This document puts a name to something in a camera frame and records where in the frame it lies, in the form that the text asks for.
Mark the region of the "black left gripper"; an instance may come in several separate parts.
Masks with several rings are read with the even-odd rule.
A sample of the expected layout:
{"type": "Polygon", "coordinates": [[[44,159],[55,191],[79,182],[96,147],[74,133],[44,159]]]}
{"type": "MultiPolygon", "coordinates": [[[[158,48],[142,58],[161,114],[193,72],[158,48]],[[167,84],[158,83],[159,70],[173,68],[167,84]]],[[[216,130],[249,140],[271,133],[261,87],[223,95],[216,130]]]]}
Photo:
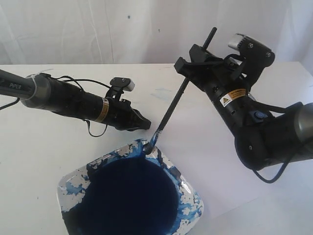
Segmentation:
{"type": "Polygon", "coordinates": [[[114,127],[119,131],[149,130],[151,122],[131,107],[129,101],[116,101],[108,98],[109,110],[104,119],[104,124],[114,127]]]}

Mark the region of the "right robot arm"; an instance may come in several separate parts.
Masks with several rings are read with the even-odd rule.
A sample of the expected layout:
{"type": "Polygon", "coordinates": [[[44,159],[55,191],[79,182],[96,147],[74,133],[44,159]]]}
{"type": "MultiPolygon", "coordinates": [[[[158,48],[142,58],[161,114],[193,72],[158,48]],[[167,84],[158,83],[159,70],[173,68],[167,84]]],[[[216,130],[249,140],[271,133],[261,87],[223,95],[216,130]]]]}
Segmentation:
{"type": "Polygon", "coordinates": [[[249,96],[263,70],[273,63],[269,48],[254,44],[219,58],[193,45],[189,55],[190,62],[179,58],[175,70],[209,97],[234,136],[244,166],[258,171],[313,157],[312,104],[281,108],[249,96]]]}

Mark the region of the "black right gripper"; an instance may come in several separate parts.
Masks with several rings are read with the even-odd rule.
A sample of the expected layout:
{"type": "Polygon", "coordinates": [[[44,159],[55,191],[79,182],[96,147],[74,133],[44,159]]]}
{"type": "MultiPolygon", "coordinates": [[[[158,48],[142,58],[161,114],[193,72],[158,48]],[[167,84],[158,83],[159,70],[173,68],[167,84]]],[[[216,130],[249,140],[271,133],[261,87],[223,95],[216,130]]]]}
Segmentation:
{"type": "Polygon", "coordinates": [[[249,110],[247,85],[243,77],[234,76],[238,67],[230,58],[214,56],[193,44],[189,50],[191,62],[179,57],[174,64],[176,72],[193,78],[193,84],[205,92],[216,110],[249,110]]]}

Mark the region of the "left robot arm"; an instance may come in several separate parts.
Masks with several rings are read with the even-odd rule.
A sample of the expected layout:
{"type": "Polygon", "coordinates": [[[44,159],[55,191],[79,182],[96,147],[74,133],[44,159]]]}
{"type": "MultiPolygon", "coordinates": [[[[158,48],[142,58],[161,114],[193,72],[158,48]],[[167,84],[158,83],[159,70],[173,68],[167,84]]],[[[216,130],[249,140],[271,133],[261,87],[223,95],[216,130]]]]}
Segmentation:
{"type": "Polygon", "coordinates": [[[28,108],[77,118],[88,125],[94,121],[119,131],[148,130],[151,122],[132,108],[130,101],[121,98],[124,92],[134,89],[133,81],[114,77],[107,87],[106,95],[101,97],[86,92],[79,80],[70,76],[53,78],[41,72],[21,77],[4,70],[0,72],[1,95],[16,98],[3,108],[21,102],[28,108]]]}

